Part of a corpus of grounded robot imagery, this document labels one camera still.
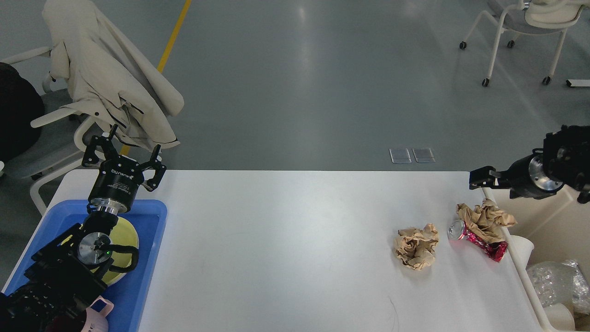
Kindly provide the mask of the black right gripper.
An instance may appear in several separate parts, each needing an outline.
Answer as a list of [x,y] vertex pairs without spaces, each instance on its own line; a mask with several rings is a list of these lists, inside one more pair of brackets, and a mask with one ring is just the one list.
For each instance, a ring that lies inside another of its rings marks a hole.
[[504,172],[498,172],[493,166],[483,166],[472,170],[469,176],[469,189],[510,189],[511,199],[540,200],[555,195],[564,185],[544,173],[542,154],[531,154],[517,160]]

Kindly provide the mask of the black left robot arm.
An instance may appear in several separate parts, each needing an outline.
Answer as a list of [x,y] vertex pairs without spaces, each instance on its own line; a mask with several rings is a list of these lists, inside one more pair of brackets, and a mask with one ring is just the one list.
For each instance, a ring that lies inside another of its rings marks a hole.
[[99,163],[97,147],[105,154],[84,222],[38,250],[24,273],[28,282],[8,296],[1,295],[3,332],[40,332],[57,316],[73,319],[105,292],[107,272],[130,273],[137,267],[139,249],[114,243],[110,233],[119,213],[131,210],[139,187],[158,188],[166,166],[159,160],[160,145],[144,163],[118,153],[112,144],[117,128],[112,127],[107,136],[93,136],[84,152],[84,167]]

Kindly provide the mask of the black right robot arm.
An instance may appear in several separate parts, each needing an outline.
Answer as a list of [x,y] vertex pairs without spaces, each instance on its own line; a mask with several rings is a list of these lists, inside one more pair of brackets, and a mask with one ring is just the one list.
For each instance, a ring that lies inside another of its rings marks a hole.
[[548,133],[543,147],[498,172],[484,166],[470,172],[469,188],[509,189],[510,198],[540,200],[555,195],[567,185],[579,192],[577,201],[589,202],[590,128],[563,125]]

